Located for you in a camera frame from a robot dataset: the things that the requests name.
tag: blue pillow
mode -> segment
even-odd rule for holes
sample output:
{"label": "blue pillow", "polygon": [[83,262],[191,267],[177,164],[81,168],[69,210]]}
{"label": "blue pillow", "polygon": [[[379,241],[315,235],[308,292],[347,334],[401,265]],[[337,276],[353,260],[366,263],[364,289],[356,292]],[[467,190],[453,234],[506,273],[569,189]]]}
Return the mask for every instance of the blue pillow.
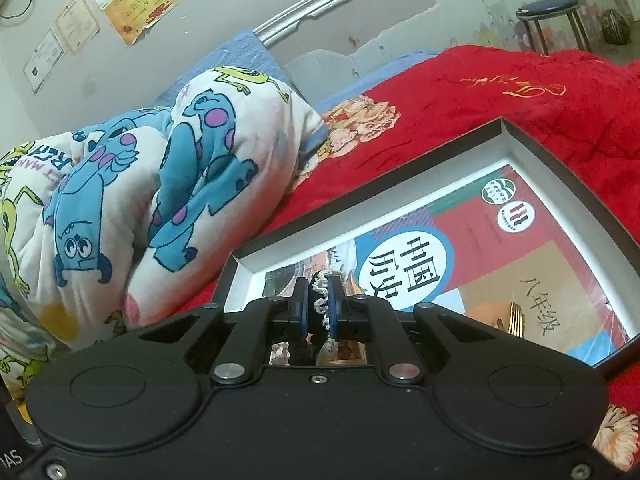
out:
{"label": "blue pillow", "polygon": [[210,68],[217,66],[232,65],[242,68],[250,68],[263,72],[271,77],[285,82],[295,89],[289,78],[281,69],[278,62],[265,48],[262,42],[254,34],[252,30],[245,30],[236,37],[220,45],[215,50],[207,54],[184,74],[180,79],[172,84],[167,90],[162,92],[153,102],[153,106],[169,106],[175,105],[175,100],[180,90],[198,74],[201,74]]}

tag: floor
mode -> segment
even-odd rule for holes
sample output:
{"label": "floor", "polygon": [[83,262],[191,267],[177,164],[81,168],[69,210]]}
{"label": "floor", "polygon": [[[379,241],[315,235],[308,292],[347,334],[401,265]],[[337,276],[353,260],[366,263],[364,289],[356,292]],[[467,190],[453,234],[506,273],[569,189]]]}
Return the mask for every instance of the floor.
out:
{"label": "floor", "polygon": [[603,41],[593,42],[594,54],[616,65],[626,65],[640,59],[640,22],[634,22],[631,28],[631,42],[626,45],[610,45]]}

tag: floral pattern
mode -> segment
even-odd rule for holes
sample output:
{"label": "floral pattern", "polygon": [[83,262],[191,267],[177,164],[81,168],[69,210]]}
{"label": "floral pattern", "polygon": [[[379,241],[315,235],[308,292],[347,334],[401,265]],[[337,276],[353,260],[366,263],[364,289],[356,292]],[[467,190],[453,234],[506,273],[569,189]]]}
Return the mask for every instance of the floral pattern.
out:
{"label": "floral pattern", "polygon": [[369,142],[393,128],[400,114],[388,102],[377,103],[359,95],[341,102],[322,118],[329,126],[329,137],[303,168],[291,191],[308,179],[323,160],[346,155],[361,142]]}
{"label": "floral pattern", "polygon": [[638,446],[638,416],[610,404],[593,447],[622,471],[628,471],[634,463]]}

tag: metal screw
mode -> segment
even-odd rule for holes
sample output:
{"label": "metal screw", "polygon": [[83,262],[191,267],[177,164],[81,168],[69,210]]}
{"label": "metal screw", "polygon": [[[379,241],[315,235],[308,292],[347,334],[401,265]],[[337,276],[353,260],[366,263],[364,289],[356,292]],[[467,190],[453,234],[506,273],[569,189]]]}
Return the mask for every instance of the metal screw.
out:
{"label": "metal screw", "polygon": [[311,382],[313,384],[327,384],[329,378],[326,375],[312,375]]}
{"label": "metal screw", "polygon": [[420,375],[420,368],[411,363],[398,363],[389,368],[389,373],[400,380],[415,379]]}
{"label": "metal screw", "polygon": [[237,379],[244,374],[244,367],[238,363],[222,363],[213,369],[220,379]]}
{"label": "metal screw", "polygon": [[67,475],[65,467],[56,463],[49,464],[46,473],[51,480],[65,480]]}
{"label": "metal screw", "polygon": [[571,470],[572,480],[587,480],[591,476],[591,466],[588,464],[578,464]]}

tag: stool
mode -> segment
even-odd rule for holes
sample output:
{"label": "stool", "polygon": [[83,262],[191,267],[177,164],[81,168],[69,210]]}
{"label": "stool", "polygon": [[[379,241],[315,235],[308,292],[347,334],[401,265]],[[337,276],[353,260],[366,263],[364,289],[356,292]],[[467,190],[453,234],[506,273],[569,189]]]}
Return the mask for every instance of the stool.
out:
{"label": "stool", "polygon": [[571,29],[574,32],[575,41],[578,43],[580,50],[587,50],[592,52],[591,43],[582,26],[582,20],[577,12],[580,3],[578,0],[540,0],[531,4],[520,7],[516,10],[516,16],[524,23],[524,27],[527,31],[527,37],[529,38],[529,44],[531,49],[536,51],[536,44],[533,42],[533,36],[531,35],[531,28],[529,22],[534,22],[536,30],[540,35],[540,42],[542,43],[542,49],[548,56],[549,50],[546,47],[545,37],[542,35],[542,29],[540,29],[540,22],[538,20],[547,20],[556,16],[564,16],[565,14],[569,18]]}

